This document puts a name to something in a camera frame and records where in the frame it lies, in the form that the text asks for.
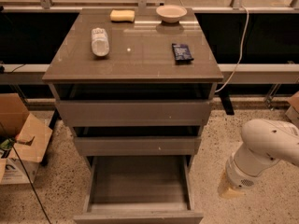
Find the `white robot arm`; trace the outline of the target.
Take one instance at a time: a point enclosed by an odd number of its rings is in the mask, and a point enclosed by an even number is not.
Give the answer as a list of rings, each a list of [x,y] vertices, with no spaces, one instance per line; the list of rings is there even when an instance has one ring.
[[[241,129],[242,144],[225,163],[218,187],[222,198],[243,196],[279,161],[299,166],[299,129],[286,121],[252,119]]]

